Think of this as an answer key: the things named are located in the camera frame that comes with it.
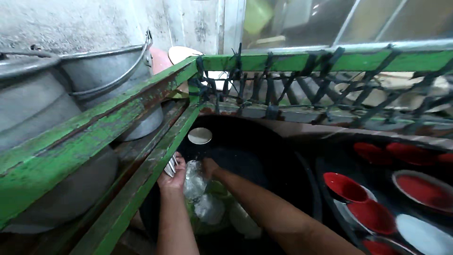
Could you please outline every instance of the white bowl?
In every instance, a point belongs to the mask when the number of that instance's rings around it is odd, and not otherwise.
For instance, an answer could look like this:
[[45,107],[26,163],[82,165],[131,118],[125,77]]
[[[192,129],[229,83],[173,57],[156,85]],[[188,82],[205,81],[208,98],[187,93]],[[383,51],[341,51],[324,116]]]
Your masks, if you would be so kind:
[[198,127],[192,129],[187,135],[189,141],[195,144],[205,144],[212,139],[212,132],[204,127]]
[[425,255],[451,255],[453,237],[437,227],[406,214],[396,218],[401,236]]

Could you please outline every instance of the aluminum pot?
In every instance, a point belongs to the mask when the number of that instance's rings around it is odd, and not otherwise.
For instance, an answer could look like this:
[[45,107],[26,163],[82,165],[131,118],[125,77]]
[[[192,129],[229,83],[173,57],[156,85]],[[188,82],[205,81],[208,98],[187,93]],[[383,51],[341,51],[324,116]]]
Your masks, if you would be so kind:
[[[143,45],[65,55],[62,56],[60,70],[64,72],[68,85],[72,88],[71,95],[83,110],[88,110],[151,78],[151,45],[151,35],[147,33]],[[159,105],[133,123],[117,140],[123,142],[141,138],[153,132],[163,118]]]
[[[81,113],[51,74],[51,68],[59,62],[58,56],[38,51],[0,50],[0,53],[35,56],[0,61],[0,152]],[[117,167],[113,150],[105,147],[10,220],[2,231],[39,233],[74,219],[104,194],[115,178]]]

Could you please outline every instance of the peeling green paint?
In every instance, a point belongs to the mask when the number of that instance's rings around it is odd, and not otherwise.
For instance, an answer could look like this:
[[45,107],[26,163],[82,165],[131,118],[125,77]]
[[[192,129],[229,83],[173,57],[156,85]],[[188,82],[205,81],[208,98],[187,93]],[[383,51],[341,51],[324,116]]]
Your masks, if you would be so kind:
[[[164,93],[193,76],[197,70],[194,60],[188,58],[122,95],[0,154],[0,228],[123,133],[144,111],[144,97],[162,100]],[[150,84],[165,81],[175,72],[176,78],[160,85],[163,89],[157,94],[146,94]]]
[[184,111],[70,255],[111,253],[198,113],[194,104]]
[[[332,71],[370,71],[390,54],[389,49],[375,53],[345,53],[335,63]],[[271,71],[300,71],[305,67],[309,52],[295,54],[274,54]],[[405,52],[396,57],[385,68],[386,72],[437,71],[451,58],[453,51]],[[243,71],[263,71],[267,54],[241,55]],[[203,56],[203,66],[207,71],[230,70],[236,64],[232,55]]]

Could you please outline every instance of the dish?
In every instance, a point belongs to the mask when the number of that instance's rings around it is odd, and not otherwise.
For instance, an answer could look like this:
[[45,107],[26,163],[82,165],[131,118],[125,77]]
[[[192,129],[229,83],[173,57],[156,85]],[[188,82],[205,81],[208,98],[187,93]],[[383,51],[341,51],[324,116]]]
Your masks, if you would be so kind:
[[173,64],[177,64],[188,57],[200,55],[203,55],[203,53],[184,46],[173,46],[169,49],[169,58]]
[[385,243],[370,240],[364,240],[362,243],[370,251],[371,255],[400,255],[399,252]]
[[386,244],[389,247],[391,247],[394,251],[396,251],[397,254],[399,254],[399,255],[418,255],[415,252],[413,252],[412,250],[410,250],[408,247],[400,244],[397,241],[387,238],[387,237],[378,236],[378,235],[370,235],[370,236],[366,237],[366,240]]
[[350,203],[347,205],[357,222],[366,229],[390,235],[396,231],[395,219],[387,208],[376,201],[365,203]]
[[189,141],[195,144],[205,144],[212,139],[212,133],[209,129],[198,127],[192,129],[187,135]]
[[417,166],[432,166],[436,163],[436,158],[428,150],[423,148],[393,142],[387,145],[386,150],[394,157]]
[[326,185],[342,198],[358,203],[368,200],[366,191],[351,178],[334,172],[324,173],[323,177]]
[[415,202],[453,212],[453,187],[427,174],[400,170],[392,175],[394,185]]
[[391,165],[393,163],[388,152],[370,143],[356,142],[354,151],[370,164]]
[[450,255],[453,237],[439,228],[410,215],[396,218],[396,227],[401,236],[425,255]]
[[[228,78],[228,73],[223,72],[223,71],[208,71],[207,76],[212,79],[226,79],[226,78]],[[225,81],[216,81],[216,89],[223,90],[224,83],[225,83]],[[233,84],[233,81],[230,81],[228,83],[228,90],[231,89],[232,84]]]
[[453,166],[453,153],[445,153],[437,156],[437,161],[444,166]]

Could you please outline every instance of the red plate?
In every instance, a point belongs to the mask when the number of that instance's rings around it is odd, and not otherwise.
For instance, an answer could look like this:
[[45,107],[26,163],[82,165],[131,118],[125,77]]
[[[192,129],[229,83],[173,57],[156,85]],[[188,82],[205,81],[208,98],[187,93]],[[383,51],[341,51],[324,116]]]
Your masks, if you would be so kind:
[[453,167],[453,153],[441,154],[437,156],[437,161],[443,166]]
[[380,242],[364,240],[363,245],[371,252],[371,255],[400,255],[390,245]]
[[432,166],[436,158],[428,150],[408,144],[393,142],[386,147],[394,157],[417,166]]
[[371,231],[384,235],[390,235],[396,231],[393,215],[374,200],[368,200],[366,203],[350,203],[347,207],[357,221]]
[[391,165],[392,159],[390,154],[381,148],[366,142],[356,142],[354,144],[354,151],[368,161],[370,164],[375,165]]
[[368,200],[366,191],[353,179],[333,172],[324,173],[323,177],[326,185],[342,198],[358,203]]
[[403,193],[413,200],[438,210],[452,212],[453,195],[434,182],[423,179],[422,175],[398,175],[396,176],[396,184]]

